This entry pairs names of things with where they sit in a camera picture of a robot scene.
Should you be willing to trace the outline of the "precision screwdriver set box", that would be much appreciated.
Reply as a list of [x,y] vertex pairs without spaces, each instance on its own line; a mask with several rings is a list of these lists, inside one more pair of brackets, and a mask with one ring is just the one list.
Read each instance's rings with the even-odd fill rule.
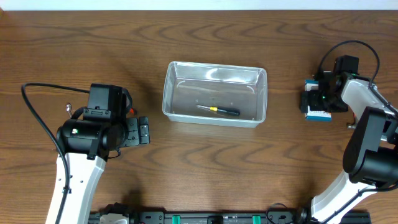
[[[318,82],[315,80],[305,80],[304,89],[305,91],[318,90]],[[305,119],[310,121],[331,121],[331,113],[325,111],[311,111],[310,107],[307,106]]]

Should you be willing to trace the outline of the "silver combination wrench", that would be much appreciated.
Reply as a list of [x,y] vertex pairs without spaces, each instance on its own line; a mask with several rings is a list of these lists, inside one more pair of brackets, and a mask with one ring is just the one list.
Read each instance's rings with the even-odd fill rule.
[[72,113],[72,105],[70,103],[67,103],[65,105],[65,109],[66,109],[66,112],[68,113],[69,117],[71,118],[72,115],[73,115],[73,113]]

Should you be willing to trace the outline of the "black yellow screwdriver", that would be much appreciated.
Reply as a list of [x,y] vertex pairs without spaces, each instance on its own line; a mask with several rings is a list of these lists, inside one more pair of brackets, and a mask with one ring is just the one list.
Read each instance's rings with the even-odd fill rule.
[[237,110],[234,108],[204,106],[204,105],[197,105],[197,108],[203,109],[203,110],[208,110],[208,111],[213,111],[218,114],[226,114],[226,115],[230,115],[230,116],[239,116],[240,115],[240,110]]

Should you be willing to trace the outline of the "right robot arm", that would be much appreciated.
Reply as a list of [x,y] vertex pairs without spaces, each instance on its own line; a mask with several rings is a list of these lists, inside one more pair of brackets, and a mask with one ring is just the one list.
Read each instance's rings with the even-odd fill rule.
[[397,110],[372,80],[353,72],[315,75],[318,87],[305,91],[304,109],[352,110],[356,126],[343,154],[343,170],[321,194],[299,210],[296,223],[340,223],[366,197],[397,189]]

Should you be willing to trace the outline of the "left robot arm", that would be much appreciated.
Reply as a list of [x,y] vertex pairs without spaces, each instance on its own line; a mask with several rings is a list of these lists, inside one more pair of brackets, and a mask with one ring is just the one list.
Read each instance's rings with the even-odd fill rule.
[[111,151],[149,144],[149,120],[125,112],[82,107],[58,129],[64,153],[57,174],[47,223],[86,223],[99,179]]

